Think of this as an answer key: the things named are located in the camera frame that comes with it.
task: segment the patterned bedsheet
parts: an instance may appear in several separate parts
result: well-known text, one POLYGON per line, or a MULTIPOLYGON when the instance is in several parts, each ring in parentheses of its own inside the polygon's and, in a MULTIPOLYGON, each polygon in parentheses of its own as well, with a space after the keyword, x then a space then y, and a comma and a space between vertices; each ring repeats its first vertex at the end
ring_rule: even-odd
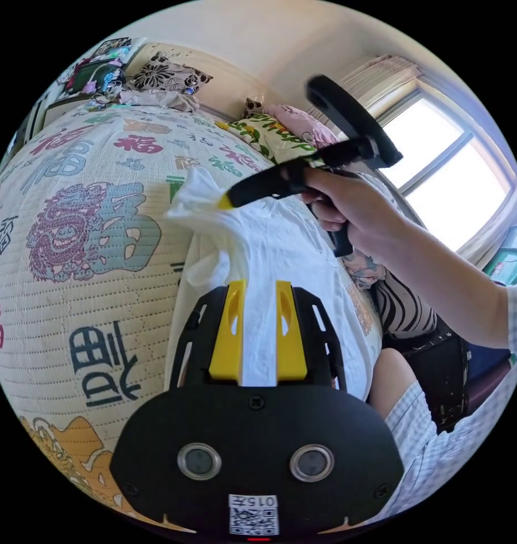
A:
MULTIPOLYGON (((191 239, 163 214, 193 165, 226 188, 272 165, 216 121, 158 106, 78 107, 0 177, 1 384, 59 470, 138 518, 108 466, 128 417, 163 390, 191 239)), ((347 278, 379 351, 378 317, 347 278)))

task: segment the finger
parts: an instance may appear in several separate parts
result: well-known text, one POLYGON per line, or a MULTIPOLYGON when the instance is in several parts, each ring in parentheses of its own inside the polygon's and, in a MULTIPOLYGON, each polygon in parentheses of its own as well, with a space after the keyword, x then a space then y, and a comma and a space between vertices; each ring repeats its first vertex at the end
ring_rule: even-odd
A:
POLYGON ((300 195, 300 198, 304 204, 311 204, 313 201, 317 199, 317 196, 311 193, 302 193, 300 195))
POLYGON ((343 223, 332 223, 331 221, 318 221, 318 223, 324 231, 331 232, 339 231, 344 226, 343 223))
POLYGON ((311 205, 311 211, 320 221, 329 221, 331 223, 345 223, 347 221, 347 218, 334 206, 323 204, 322 202, 314 202, 311 205))
POLYGON ((306 168, 304 170, 306 185, 333 198, 340 191, 342 184, 347 184, 350 178, 336 176, 320 168, 306 168))

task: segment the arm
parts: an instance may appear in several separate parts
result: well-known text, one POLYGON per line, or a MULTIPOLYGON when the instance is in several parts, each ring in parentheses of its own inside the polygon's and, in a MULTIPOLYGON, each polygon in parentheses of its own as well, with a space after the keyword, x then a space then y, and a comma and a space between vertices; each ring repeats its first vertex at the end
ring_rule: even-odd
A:
POLYGON ((399 214, 362 179, 317 168, 306 175, 312 192, 303 199, 313 202, 323 228, 346 228, 355 247, 423 297, 465 340, 487 347, 508 346, 505 288, 399 214), (335 207, 322 203, 321 194, 330 197, 335 207))
POLYGON ((465 340, 508 347, 505 287, 408 220, 383 244, 381 254, 383 265, 419 293, 465 340))

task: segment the screw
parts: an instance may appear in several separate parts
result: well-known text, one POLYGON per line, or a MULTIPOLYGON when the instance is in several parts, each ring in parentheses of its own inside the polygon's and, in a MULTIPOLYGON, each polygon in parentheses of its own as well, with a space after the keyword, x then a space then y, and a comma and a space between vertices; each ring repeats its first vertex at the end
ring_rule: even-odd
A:
POLYGON ((249 402, 247 404, 251 410, 261 410, 266 405, 266 402, 260 395, 253 395, 249 398, 249 402))
POLYGON ((382 484, 374 491, 374 499, 384 499, 386 494, 389 493, 390 489, 391 488, 386 483, 382 484))
POLYGON ((126 494, 130 497, 134 497, 138 494, 138 488, 131 482, 125 482, 123 487, 126 494))

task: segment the green patterned pillow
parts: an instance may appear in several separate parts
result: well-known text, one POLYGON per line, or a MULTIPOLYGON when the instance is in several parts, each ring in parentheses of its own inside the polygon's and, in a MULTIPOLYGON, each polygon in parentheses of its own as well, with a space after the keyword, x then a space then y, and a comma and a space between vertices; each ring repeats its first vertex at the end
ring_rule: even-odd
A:
POLYGON ((289 132, 275 117, 263 113, 219 126, 242 139, 274 164, 311 155, 317 151, 314 146, 289 132))

